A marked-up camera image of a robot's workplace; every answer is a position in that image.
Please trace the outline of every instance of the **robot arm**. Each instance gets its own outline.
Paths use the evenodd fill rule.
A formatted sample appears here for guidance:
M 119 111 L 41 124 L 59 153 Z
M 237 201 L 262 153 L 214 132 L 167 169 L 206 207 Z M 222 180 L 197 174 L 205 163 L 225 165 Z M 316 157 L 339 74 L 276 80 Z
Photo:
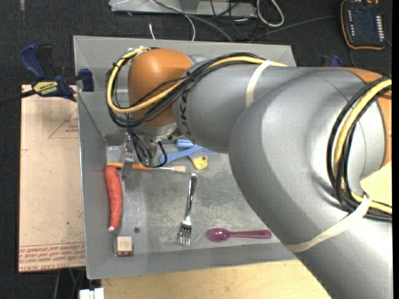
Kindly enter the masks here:
M 161 99 L 173 102 L 168 118 L 157 115 L 159 123 L 136 130 L 149 143 L 182 134 L 228 153 L 248 204 L 332 297 L 391 298 L 392 208 L 375 203 L 357 216 L 370 202 L 360 180 L 390 160 L 390 98 L 375 101 L 390 80 L 364 70 L 285 67 L 244 54 L 198 63 L 175 52 L 168 61 L 170 54 L 147 50 L 132 62 L 130 95 L 148 75 L 154 81 L 144 93 L 165 88 L 141 101 L 130 97 L 130 109 L 141 105 L 139 118 L 155 110 L 148 109 L 149 98 L 158 96 L 156 112 Z M 239 59 L 227 65 L 232 57 Z M 159 69 L 161 63 L 168 67 Z M 140 73 L 141 65 L 152 71 Z M 337 123 L 341 115 L 352 124 Z M 352 198 L 339 194 L 345 186 Z M 352 222 L 331 233 L 347 217 Z M 314 243 L 302 247 L 308 242 Z

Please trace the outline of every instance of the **gray robot arm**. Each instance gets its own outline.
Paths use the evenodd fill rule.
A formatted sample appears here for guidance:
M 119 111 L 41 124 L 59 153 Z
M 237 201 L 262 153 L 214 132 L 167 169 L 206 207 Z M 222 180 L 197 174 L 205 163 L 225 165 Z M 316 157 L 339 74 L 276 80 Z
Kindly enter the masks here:
M 129 71 L 131 106 L 117 108 L 112 103 L 113 78 L 131 57 L 135 57 Z M 341 180 L 337 176 L 338 184 L 332 183 L 332 165 L 327 162 L 332 146 L 340 147 L 330 142 L 337 118 L 344 108 L 352 109 L 348 103 L 355 112 L 362 99 L 352 103 L 353 96 L 380 76 L 345 68 L 278 67 L 251 55 L 232 57 L 237 59 L 234 65 L 214 59 L 209 65 L 215 61 L 222 65 L 214 70 L 207 66 L 206 72 L 196 75 L 206 59 L 172 50 L 133 51 L 117 62 L 110 75 L 111 116 L 117 120 L 114 110 L 129 114 L 130 120 L 119 120 L 119 125 L 128 129 L 137 125 L 135 131 L 149 143 L 178 133 L 210 150 L 228 153 L 248 204 L 332 297 L 392 298 L 392 209 L 386 222 L 371 219 L 370 212 L 355 217 L 358 210 L 352 209 L 349 215 L 335 194 Z M 176 81 L 184 81 L 185 87 L 174 96 L 180 86 Z M 158 114 L 162 107 L 156 101 L 164 106 L 173 101 L 173 108 L 166 106 Z M 358 123 L 353 122 L 345 185 L 355 195 L 363 194 L 360 180 L 390 158 L 388 115 L 389 109 L 370 101 L 358 114 Z M 363 198 L 358 209 L 367 201 Z M 327 235 L 348 218 L 355 220 Z M 321 241 L 315 239 L 320 235 Z M 299 247 L 314 240 L 308 248 Z
M 237 65 L 207 75 L 175 104 L 175 120 L 195 143 L 228 153 L 255 213 L 283 244 L 301 244 L 347 215 L 332 197 L 325 156 L 340 110 L 364 82 L 344 70 L 269 67 L 248 105 L 254 69 Z M 354 134 L 354 190 L 381 167 L 384 137 L 375 103 Z M 363 218 L 295 255 L 334 298 L 393 296 L 391 223 Z

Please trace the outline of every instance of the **yellow object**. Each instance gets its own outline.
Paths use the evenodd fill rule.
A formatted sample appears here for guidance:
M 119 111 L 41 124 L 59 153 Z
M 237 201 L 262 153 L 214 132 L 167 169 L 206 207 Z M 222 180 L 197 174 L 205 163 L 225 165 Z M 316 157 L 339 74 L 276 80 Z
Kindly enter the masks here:
M 208 157 L 206 155 L 198 157 L 198 158 L 193 158 L 191 160 L 194 164 L 195 169 L 204 169 L 208 166 Z

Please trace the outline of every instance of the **plastic spoon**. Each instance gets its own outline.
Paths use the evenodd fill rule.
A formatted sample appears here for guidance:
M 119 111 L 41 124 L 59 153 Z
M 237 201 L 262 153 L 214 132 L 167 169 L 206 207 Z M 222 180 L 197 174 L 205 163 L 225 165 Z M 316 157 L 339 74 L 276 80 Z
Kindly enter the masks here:
M 225 242 L 231 237 L 269 239 L 272 237 L 272 233 L 267 229 L 230 232 L 224 228 L 212 228 L 205 233 L 205 236 L 213 242 Z

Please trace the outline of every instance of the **fork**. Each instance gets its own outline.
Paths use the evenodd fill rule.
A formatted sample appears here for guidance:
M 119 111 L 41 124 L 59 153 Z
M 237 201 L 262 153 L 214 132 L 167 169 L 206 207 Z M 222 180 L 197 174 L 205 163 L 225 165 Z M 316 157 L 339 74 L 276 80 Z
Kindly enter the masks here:
M 190 181 L 188 183 L 188 198 L 187 198 L 187 206 L 186 206 L 186 215 L 185 219 L 180 224 L 180 230 L 177 236 L 177 243 L 180 245 L 189 246 L 191 240 L 191 221 L 190 221 L 190 210 L 191 205 L 193 204 L 194 198 L 194 189 L 198 179 L 198 175 L 196 173 L 190 174 Z

